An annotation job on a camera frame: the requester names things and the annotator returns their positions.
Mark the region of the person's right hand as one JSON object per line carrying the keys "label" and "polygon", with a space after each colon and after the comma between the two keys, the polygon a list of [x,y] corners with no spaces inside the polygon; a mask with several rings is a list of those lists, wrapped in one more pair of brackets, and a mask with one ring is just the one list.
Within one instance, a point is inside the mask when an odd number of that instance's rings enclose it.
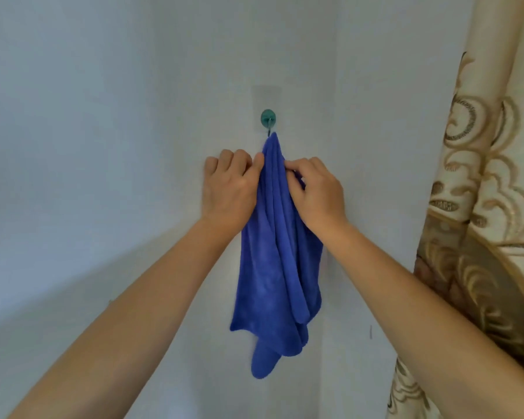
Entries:
{"label": "person's right hand", "polygon": [[342,185],[318,157],[286,160],[284,165],[286,171],[295,171],[304,184],[306,201],[296,209],[319,239],[326,240],[348,223]]}

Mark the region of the person's left hand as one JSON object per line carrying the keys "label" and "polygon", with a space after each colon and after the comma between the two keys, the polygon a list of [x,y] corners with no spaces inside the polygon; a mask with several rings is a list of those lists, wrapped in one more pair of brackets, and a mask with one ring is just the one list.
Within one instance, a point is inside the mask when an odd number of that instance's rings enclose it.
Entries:
{"label": "person's left hand", "polygon": [[245,180],[253,159],[245,150],[224,149],[204,162],[201,219],[218,233],[234,237],[254,211],[258,187]]}

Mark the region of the blue microfibre towel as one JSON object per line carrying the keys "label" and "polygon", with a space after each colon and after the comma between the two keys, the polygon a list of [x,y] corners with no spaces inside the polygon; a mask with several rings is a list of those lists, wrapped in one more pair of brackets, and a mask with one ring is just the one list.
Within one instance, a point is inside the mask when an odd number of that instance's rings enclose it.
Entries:
{"label": "blue microfibre towel", "polygon": [[291,198],[276,132],[263,147],[257,202],[241,232],[240,269],[231,331],[257,337],[251,371],[264,379],[282,357],[299,355],[322,298],[323,244],[303,223]]}

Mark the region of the person's right forearm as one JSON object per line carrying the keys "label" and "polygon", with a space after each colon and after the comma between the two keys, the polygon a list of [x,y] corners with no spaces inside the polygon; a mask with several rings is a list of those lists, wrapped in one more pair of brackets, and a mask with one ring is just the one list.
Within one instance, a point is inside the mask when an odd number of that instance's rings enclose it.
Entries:
{"label": "person's right forearm", "polygon": [[314,229],[444,419],[524,419],[524,369],[346,221]]}

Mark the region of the person's left forearm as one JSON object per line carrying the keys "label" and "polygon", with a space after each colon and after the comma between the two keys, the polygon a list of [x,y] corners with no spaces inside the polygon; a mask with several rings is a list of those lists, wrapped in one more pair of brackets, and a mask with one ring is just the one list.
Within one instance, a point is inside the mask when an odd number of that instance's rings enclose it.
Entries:
{"label": "person's left forearm", "polygon": [[7,419],[124,419],[248,217],[202,216],[84,330]]}

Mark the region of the beige patterned curtain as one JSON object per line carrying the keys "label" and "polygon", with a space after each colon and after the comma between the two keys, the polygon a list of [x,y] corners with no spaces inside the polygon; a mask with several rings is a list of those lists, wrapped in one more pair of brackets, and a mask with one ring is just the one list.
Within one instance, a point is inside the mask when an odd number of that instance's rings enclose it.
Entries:
{"label": "beige patterned curtain", "polygon": [[524,368],[524,0],[475,0],[413,274]]}

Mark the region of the green adhesive wall hook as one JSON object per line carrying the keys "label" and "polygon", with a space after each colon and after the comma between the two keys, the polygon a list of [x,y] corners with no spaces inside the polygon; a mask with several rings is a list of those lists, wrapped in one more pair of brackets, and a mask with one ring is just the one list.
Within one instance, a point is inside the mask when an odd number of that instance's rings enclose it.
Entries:
{"label": "green adhesive wall hook", "polygon": [[261,112],[260,123],[266,130],[267,137],[272,135],[273,128],[277,122],[276,113],[272,109],[265,109]]}

